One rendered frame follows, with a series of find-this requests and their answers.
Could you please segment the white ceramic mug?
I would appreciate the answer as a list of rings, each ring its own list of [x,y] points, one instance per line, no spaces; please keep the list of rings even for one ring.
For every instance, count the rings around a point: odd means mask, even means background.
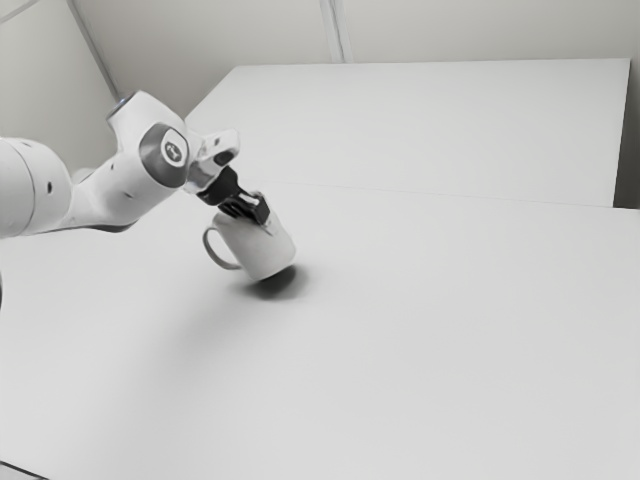
[[[293,264],[296,247],[292,237],[268,201],[267,204],[271,214],[265,225],[235,219],[221,211],[213,217],[202,234],[202,243],[216,265],[228,271],[243,270],[252,280],[262,281]],[[226,260],[214,250],[209,241],[211,232],[219,235],[234,261]]]

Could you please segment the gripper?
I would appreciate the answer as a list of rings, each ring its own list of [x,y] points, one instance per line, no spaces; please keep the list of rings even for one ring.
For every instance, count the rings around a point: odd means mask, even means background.
[[[238,174],[226,167],[197,197],[208,205],[235,219],[244,219],[256,225],[265,225],[271,210],[260,192],[248,192],[239,185]]]

